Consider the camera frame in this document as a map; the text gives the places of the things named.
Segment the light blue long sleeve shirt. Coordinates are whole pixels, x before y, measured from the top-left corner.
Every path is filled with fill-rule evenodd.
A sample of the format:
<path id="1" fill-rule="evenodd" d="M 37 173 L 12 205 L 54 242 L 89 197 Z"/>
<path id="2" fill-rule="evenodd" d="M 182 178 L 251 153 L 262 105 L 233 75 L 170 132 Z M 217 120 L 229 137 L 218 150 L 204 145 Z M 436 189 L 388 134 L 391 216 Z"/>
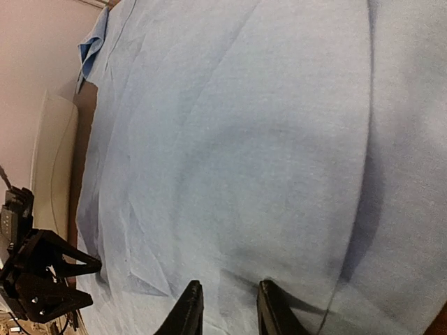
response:
<path id="1" fill-rule="evenodd" d="M 192 280 L 206 334 L 255 334 L 264 279 L 312 334 L 436 318 L 445 1 L 121 1 L 80 53 L 90 334 L 153 334 Z"/>

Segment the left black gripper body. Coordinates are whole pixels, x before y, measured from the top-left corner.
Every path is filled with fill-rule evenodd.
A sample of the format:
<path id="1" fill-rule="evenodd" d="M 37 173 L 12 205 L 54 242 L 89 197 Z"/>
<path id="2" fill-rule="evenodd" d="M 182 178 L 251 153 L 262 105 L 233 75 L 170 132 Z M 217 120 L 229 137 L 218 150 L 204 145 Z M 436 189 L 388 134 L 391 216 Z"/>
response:
<path id="1" fill-rule="evenodd" d="M 33 230 L 34 195 L 27 188 L 11 187 L 1 207 L 1 237 L 6 241 L 6 255 L 1 266 L 1 298 L 4 310 L 21 320 L 37 320 L 34 307 L 20 301 L 16 283 L 23 272 L 19 254 Z"/>

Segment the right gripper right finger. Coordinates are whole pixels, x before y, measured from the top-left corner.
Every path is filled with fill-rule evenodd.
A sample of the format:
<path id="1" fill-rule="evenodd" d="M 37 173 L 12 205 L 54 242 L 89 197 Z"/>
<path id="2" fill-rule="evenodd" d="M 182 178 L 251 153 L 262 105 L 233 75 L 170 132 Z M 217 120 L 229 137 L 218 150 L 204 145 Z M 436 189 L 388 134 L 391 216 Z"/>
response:
<path id="1" fill-rule="evenodd" d="M 289 307 L 281 288 L 271 280 L 258 284 L 258 333 L 260 335 L 309 335 Z"/>

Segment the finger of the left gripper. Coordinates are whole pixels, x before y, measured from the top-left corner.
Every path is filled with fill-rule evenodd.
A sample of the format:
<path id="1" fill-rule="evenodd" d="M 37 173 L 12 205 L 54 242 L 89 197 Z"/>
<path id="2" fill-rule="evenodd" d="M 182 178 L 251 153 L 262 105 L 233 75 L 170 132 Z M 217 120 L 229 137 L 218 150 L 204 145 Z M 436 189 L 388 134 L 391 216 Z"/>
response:
<path id="1" fill-rule="evenodd" d="M 49 322 L 93 304 L 88 293 L 34 274 L 21 274 L 15 289 L 25 318 L 34 322 Z"/>
<path id="2" fill-rule="evenodd" d="M 102 263 L 51 230 L 32 229 L 20 248 L 20 269 L 43 274 L 47 267 L 53 267 L 58 277 L 68 278 L 99 272 Z"/>

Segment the white plastic tub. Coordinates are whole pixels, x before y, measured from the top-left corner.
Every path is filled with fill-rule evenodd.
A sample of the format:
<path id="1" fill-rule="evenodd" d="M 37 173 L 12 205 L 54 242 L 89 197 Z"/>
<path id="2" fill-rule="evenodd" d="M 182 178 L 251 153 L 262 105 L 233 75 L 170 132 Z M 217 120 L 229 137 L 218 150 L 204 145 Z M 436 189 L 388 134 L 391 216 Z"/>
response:
<path id="1" fill-rule="evenodd" d="M 69 100 L 46 92 L 32 155 L 30 187 L 34 227 L 68 238 L 73 152 L 78 109 Z"/>

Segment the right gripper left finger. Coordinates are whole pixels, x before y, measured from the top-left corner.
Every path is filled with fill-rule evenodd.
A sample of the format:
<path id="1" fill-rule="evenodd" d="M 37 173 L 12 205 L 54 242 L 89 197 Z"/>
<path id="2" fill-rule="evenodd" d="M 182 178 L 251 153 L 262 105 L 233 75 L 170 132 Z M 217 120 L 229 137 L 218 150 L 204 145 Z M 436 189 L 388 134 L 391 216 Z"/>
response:
<path id="1" fill-rule="evenodd" d="M 154 335 L 201 335 L 203 333 L 203 287 L 190 281 Z"/>

